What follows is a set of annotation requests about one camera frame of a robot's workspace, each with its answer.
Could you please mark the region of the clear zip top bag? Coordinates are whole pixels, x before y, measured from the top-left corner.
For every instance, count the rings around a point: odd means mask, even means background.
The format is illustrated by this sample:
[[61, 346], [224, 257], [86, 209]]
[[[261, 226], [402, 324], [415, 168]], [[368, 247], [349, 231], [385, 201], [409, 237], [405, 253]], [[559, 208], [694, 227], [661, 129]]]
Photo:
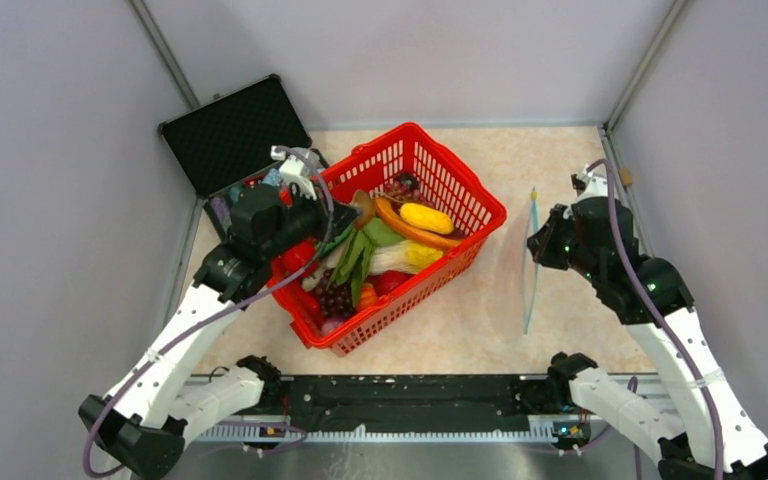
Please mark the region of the clear zip top bag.
[[497, 279], [501, 281], [497, 303], [502, 332], [514, 338], [530, 330], [540, 267], [534, 262], [527, 240], [539, 228], [539, 194], [531, 188], [527, 200], [515, 210], [506, 230], [497, 262]]

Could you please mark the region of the purple red onion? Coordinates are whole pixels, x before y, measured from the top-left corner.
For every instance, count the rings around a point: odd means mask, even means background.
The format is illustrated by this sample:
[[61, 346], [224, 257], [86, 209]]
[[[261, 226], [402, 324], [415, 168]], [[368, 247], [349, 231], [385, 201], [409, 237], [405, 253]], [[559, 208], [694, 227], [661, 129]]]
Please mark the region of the purple red onion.
[[333, 331], [335, 331], [337, 328], [342, 326], [346, 322], [346, 318], [335, 316], [326, 319], [322, 326], [321, 326], [321, 335], [327, 336], [330, 335]]

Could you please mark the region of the red grape bunch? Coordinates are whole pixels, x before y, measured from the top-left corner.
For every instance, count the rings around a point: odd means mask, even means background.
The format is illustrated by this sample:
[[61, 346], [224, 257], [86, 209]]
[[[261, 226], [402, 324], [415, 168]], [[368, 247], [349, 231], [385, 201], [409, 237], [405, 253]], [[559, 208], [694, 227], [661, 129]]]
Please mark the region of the red grape bunch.
[[397, 203], [425, 204], [418, 178], [409, 172], [400, 172], [384, 187], [383, 193]]

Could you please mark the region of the white brown mushroom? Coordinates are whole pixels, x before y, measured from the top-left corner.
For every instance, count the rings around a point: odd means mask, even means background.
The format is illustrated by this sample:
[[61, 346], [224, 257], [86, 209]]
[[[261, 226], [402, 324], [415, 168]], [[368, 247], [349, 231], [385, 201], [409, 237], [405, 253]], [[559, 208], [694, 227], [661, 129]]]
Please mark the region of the white brown mushroom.
[[375, 201], [366, 191], [357, 190], [351, 205], [358, 211], [358, 217], [353, 222], [353, 226], [357, 230], [362, 230], [376, 216]]

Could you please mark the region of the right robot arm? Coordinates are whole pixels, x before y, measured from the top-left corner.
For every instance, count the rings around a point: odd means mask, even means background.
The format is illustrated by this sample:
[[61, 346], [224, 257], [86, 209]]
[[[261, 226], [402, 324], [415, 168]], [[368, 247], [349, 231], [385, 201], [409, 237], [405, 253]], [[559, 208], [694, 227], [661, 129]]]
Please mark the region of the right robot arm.
[[652, 361], [675, 414], [611, 381], [581, 353], [552, 357], [549, 404], [601, 417], [643, 450], [663, 479], [768, 479], [768, 437], [728, 385], [681, 275], [638, 245], [630, 210], [606, 197], [553, 206], [526, 241], [536, 264], [574, 270], [590, 283]]

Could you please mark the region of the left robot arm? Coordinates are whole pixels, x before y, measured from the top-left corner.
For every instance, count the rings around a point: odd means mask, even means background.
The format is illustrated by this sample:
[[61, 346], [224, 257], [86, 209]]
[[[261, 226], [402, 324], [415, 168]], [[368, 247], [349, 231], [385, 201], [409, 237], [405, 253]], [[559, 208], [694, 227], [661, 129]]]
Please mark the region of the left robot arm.
[[127, 469], [143, 479], [168, 475], [197, 437], [231, 414], [251, 407], [268, 413], [279, 404], [278, 371], [245, 358], [218, 380], [182, 389], [220, 334], [251, 303], [296, 280], [307, 260], [273, 287], [272, 263], [316, 239], [321, 247], [346, 231], [361, 211], [328, 189], [291, 187], [286, 204], [269, 185], [244, 189], [230, 210], [226, 238], [204, 258], [176, 313], [128, 375], [79, 408], [88, 430], [83, 468], [93, 479]]

